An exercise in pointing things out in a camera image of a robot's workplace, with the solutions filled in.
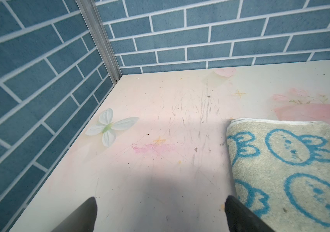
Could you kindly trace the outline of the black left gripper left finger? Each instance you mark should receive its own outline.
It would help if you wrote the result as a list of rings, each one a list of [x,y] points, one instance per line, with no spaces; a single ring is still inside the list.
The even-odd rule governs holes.
[[[55,227],[52,232],[93,232],[97,210],[95,198],[90,197]]]

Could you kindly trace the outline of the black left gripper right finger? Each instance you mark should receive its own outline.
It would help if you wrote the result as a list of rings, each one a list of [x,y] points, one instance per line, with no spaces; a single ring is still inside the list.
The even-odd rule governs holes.
[[[274,232],[232,195],[227,197],[224,210],[230,232]]]

